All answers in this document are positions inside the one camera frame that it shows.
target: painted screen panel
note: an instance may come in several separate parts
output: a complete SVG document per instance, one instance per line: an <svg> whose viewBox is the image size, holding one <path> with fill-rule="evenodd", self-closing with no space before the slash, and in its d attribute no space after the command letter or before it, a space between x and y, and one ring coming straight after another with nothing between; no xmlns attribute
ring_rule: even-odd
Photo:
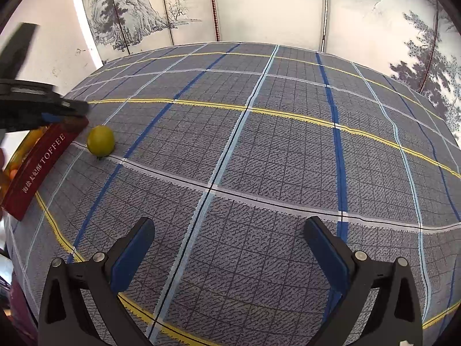
<svg viewBox="0 0 461 346"><path fill-rule="evenodd" d="M432 65L422 93L437 105L461 145L461 36L441 6Z"/></svg>
<svg viewBox="0 0 461 346"><path fill-rule="evenodd" d="M317 50L323 0L216 0L221 40Z"/></svg>
<svg viewBox="0 0 461 346"><path fill-rule="evenodd" d="M83 2L103 62L171 45L163 0Z"/></svg>
<svg viewBox="0 0 461 346"><path fill-rule="evenodd" d="M435 0L330 0L325 52L396 75L391 66L418 62L413 43L432 41L418 22L432 28L434 16Z"/></svg>
<svg viewBox="0 0 461 346"><path fill-rule="evenodd" d="M130 53L171 46L163 0L114 0Z"/></svg>
<svg viewBox="0 0 461 346"><path fill-rule="evenodd" d="M216 40L211 0L165 0L175 45Z"/></svg>

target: yellow stripe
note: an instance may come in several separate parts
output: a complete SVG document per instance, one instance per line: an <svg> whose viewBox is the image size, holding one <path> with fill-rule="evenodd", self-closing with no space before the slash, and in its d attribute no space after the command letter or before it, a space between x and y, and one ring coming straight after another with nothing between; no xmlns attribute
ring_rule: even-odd
<svg viewBox="0 0 461 346"><path fill-rule="evenodd" d="M451 307L447 308L445 311L439 313L438 315L435 315L432 319L426 321L423 324L423 329L427 329L428 327L433 326L436 322L439 322L440 320L442 320L446 315L449 315L453 311L456 311L456 309L459 307L460 304L461 304L461 300L455 303L454 305L452 305Z"/></svg>
<svg viewBox="0 0 461 346"><path fill-rule="evenodd" d="M237 105L231 105L231 104L219 104L219 103L208 103L204 101L195 101L195 100L173 100L173 99L105 99L105 100L94 100L94 101L89 101L89 104L104 104L104 103L123 103L123 102L128 102L128 103L174 103L174 104L182 104L182 105L192 105L192 106L206 106L210 108L221 108L221 109L230 109L230 110L245 110L245 106L237 106ZM453 174L455 177L461 179L461 175L454 171L453 169L449 168L448 166L431 159L430 157L427 157L423 155L422 153L419 153L417 151L414 151L410 148L406 148L404 146L399 146L398 144L388 141L387 139L381 138L379 136L373 135L369 132L358 130L358 129L353 129L348 126L344 125L339 125L339 124L334 124L333 122L330 121L324 121L322 119L317 119L315 117L311 116L303 116L301 114L294 114L294 113L289 113L289 112L282 112L279 110L269 110L269 109L262 109L262 108L248 108L249 111L254 112L254 113L260 113L260 114L267 114L270 116L279 116L279 117L284 117L284 118L289 118L289 119L296 119L299 121L304 121L307 123L314 123L315 125L319 126L324 126L328 128L337 128L339 130L348 132L349 134L352 135L360 135L360 136L365 136L367 138L373 139L374 141L381 142L387 146L393 147L395 149L402 149L404 152L409 153L412 156L418 157L422 160L427 161L428 163L438 166L447 172Z"/></svg>
<svg viewBox="0 0 461 346"><path fill-rule="evenodd" d="M84 262L85 259L83 256L81 256L72 246L72 243L70 243L66 237L61 233L61 230L58 228L58 224L52 214L49 212L48 207L46 206L45 202L43 201L42 197L38 192L35 193L35 197L38 201L38 204L40 208L45 212L45 217L48 220L48 223L50 224L51 228L53 229L54 235L56 236L56 239L58 240L58 243L70 254L74 253L75 260L77 262ZM139 317L141 320L143 320L146 324L150 324L153 319L154 315L151 314L150 312L144 310L142 307L140 307L137 303L133 302L132 300L128 299L124 294L119 293L118 297L120 301L122 302L123 306L130 311L133 315ZM191 346L219 346L216 343L202 340L202 338L196 337L190 333L187 333L175 326L172 326L167 323L161 323L157 322L160 325L160 331L171 338L181 341L185 343L186 345L191 345Z"/></svg>
<svg viewBox="0 0 461 346"><path fill-rule="evenodd" d="M252 54L252 53L238 53L238 52L206 52L206 53L191 53L189 56L203 56L203 55L213 55L213 54L219 54L219 55L238 55L238 56L253 56L253 57L270 57L270 55L267 55L267 54ZM124 65L119 65L119 66L114 66L113 68L109 68L109 69L104 69L102 71L100 71L99 73L94 73L93 76L96 76L96 75L99 75L101 73L104 73L105 71L108 71L108 70L114 70L114 69L118 69L118 68L123 68L125 66L130 66L130 65L134 65L136 63L143 63L143 62L146 62L146 61L154 61L154 60L160 60L160 59L172 59L172 58L175 58L175 57L183 57L183 56L187 56L187 54L175 54L175 55L171 55L171 56L163 56L163 57L152 57L150 59L145 59L145 60L139 60L139 61L135 61L135 62L132 62L132 63L126 63ZM301 63L307 63L309 65L315 65L315 66L323 66L324 68L327 68L327 69L331 69L331 70L336 70L336 71L340 71L341 73L344 73L344 74L347 74L347 75L350 75L350 76L355 76L357 78L361 78L361 76L357 75L357 74L354 74L354 73L349 73L348 71L345 71L345 70L341 70L341 69L337 69L337 68L333 68L331 66L326 66L326 65L320 65L319 63L316 63L316 62L310 62L310 61L304 61L304 60L298 60L298 59L290 59L288 57L280 57L280 56L274 56L274 58L276 59L281 59L281 60L288 60L288 61L297 61L297 62L301 62ZM408 101L411 101L412 103L415 103L416 105L418 105L420 108L423 108L424 110L426 110L428 113L432 114L434 117L438 118L439 120L442 120L443 119L441 117L439 117L437 114L431 112L429 109L426 109L421 103L409 98L408 96L405 96L404 94L400 93L400 92L397 92L396 90L393 90L393 89L390 89L389 87L385 86L384 84L381 84L381 83L378 83L378 82L375 82L374 80L371 80L371 79L367 79L367 78L364 78L367 82L370 82L370 83L373 83L373 84L376 84L377 86L381 86L393 93L396 93L397 95L400 95L402 96L403 98L407 99Z"/></svg>

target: painted mountain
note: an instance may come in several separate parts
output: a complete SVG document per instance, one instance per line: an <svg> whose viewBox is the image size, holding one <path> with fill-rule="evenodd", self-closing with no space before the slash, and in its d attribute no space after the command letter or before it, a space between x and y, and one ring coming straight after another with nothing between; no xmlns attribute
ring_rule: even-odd
<svg viewBox="0 0 461 346"><path fill-rule="evenodd" d="M155 31L169 27L165 17L154 10L149 0L83 0L96 45L112 44L124 51Z"/></svg>

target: white wall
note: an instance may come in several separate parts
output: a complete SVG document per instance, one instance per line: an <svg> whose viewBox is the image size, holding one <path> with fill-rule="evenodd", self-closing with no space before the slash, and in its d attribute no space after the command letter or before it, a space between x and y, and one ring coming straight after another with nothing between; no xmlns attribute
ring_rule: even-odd
<svg viewBox="0 0 461 346"><path fill-rule="evenodd" d="M319 49L323 0L216 0L222 40Z"/></svg>
<svg viewBox="0 0 461 346"><path fill-rule="evenodd" d="M20 79L54 84L66 94L96 70L73 0L23 0L0 34L1 47L20 22L40 25Z"/></svg>

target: grid pattern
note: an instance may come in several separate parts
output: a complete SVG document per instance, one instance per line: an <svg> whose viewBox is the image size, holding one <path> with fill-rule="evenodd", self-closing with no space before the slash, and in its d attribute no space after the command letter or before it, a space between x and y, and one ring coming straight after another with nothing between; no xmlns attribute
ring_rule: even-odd
<svg viewBox="0 0 461 346"><path fill-rule="evenodd" d="M453 276L456 261L461 259L460 253L461 231L459 229L439 234L425 235L424 247L432 286L432 301L430 303L428 318L432 318L449 306L456 303L460 293L459 283L452 293L452 280L459 281L459 274Z"/></svg>
<svg viewBox="0 0 461 346"><path fill-rule="evenodd" d="M91 217L79 251L85 258L106 251L140 217L151 218L155 240L125 294L153 312L200 196L122 168Z"/></svg>
<svg viewBox="0 0 461 346"><path fill-rule="evenodd" d="M240 53L240 47L234 51ZM266 64L267 57L231 55L224 57L211 69L262 73Z"/></svg>
<svg viewBox="0 0 461 346"><path fill-rule="evenodd" d="M239 114L173 105L130 157L155 169L207 182Z"/></svg>
<svg viewBox="0 0 461 346"><path fill-rule="evenodd" d="M253 106L331 120L325 87L290 79L267 77Z"/></svg>
<svg viewBox="0 0 461 346"><path fill-rule="evenodd" d="M207 72L181 99L243 106L258 79L257 75Z"/></svg>
<svg viewBox="0 0 461 346"><path fill-rule="evenodd" d="M226 52L235 45L210 44L197 53ZM147 56L146 53L137 54L120 62L112 61L101 70L165 54L185 56L198 46L164 48ZM264 57L194 55L158 77L182 56L143 61L92 76L89 84L101 79L108 81L70 95L78 99L87 97L88 101L122 99L133 96L146 85L136 98L178 97L181 100L241 106L255 89L260 76L235 71L261 72L273 50L274 45L241 43L235 48L235 53ZM254 107L331 121L331 107L315 53L280 47L276 56L300 61L276 57L256 94ZM219 58L213 70L229 72L193 70L207 68ZM355 74L347 61L324 55L321 55L321 60L325 66ZM324 70L333 87L350 91L331 89L339 123L393 142L392 126L365 82L341 71ZM128 77L110 80L118 72L121 72L118 76ZM366 78L388 86L382 75L369 69L363 69L363 72ZM295 77L320 85L271 75ZM434 112L428 100L419 95L413 96L405 86L394 80L390 82L398 92L412 99L418 98ZM383 103L411 115L398 94L373 83L371 85ZM407 104L415 118L435 128L422 108L411 102ZM92 106L88 115L90 125L78 141L85 143L89 130L104 123L120 106L121 103ZM399 128L402 144L432 158L432 147L418 123L389 108L387 112ZM119 166L114 180L98 199L117 164L112 159L97 160L86 151L70 146L40 187L41 197L49 203L69 165L80 155L51 202L49 211L71 242L83 228L78 251L85 258L96 251L106 251L117 238L130 230L139 217L148 216L154 220L155 241L125 293L149 312L154 311L202 196L202 192L190 188L190 182L209 181L239 115L236 110L213 107L126 103L108 122L117 142L114 155L126 155L141 137L130 160L151 171L174 174L176 184L155 178L149 170L141 173ZM441 133L452 140L445 124L439 119L433 120ZM440 136L425 127L423 131L434 145L437 160L455 168ZM349 212L416 224L414 201L401 153L383 143L343 131L341 141ZM453 157L461 165L461 152L451 145L449 147L453 148ZM423 224L445 226L457 222L445 186L454 207L460 209L461 186L458 178L445 171L444 184L438 167L411 155L407 158L420 201ZM223 191L233 190L239 201L212 200L165 320L192 335L223 346L306 344L320 326L330 286L303 239L301 231L305 218L274 210L282 209L280 207L267 208L277 201L284 205L322 208L336 214L337 166L332 129L251 112L241 126L240 137L231 150L219 185ZM248 204L251 195L262 198L267 208ZM33 201L24 220L16 227L14 237L19 252L19 257L13 254L16 268L19 262L25 264L41 215L37 202ZM336 223L331 221L331 217L329 220L325 224L332 233L336 233ZM347 243L352 250L362 249L375 259L393 261L400 255L405 256L412 267L420 304L424 306L418 234L389 227L371 228L350 223ZM444 310L448 303L453 267L461 265L461 259L455 258L459 254L459 239L459 231L424 237L429 281L434 293L429 315ZM66 255L44 220L34 241L26 273L28 280L24 290L29 302L39 304L50 260ZM455 270L453 283L451 296L452 303L455 303L461 297L461 267ZM369 296L349 341L359 337L375 295ZM101 337L112 343L94 303L87 296L88 293L85 293L90 314ZM137 318L135 322L142 331L145 330L146 324ZM440 326L442 324L438 322L430 331L425 331L425 344L431 344ZM178 345L178 341L159 334L155 344Z"/></svg>
<svg viewBox="0 0 461 346"><path fill-rule="evenodd" d="M226 345L305 344L329 285L304 221L215 198L167 320Z"/></svg>
<svg viewBox="0 0 461 346"><path fill-rule="evenodd" d="M440 169L418 158L407 159L418 194L423 224L445 226L457 223L458 219L448 199Z"/></svg>
<svg viewBox="0 0 461 346"><path fill-rule="evenodd" d="M400 152L362 136L341 132L349 212L417 223Z"/></svg>
<svg viewBox="0 0 461 346"><path fill-rule="evenodd" d="M309 80L323 84L322 75L318 65L275 58L269 74L289 76L291 78Z"/></svg>
<svg viewBox="0 0 461 346"><path fill-rule="evenodd" d="M337 209L331 129L250 115L221 184L291 204Z"/></svg>

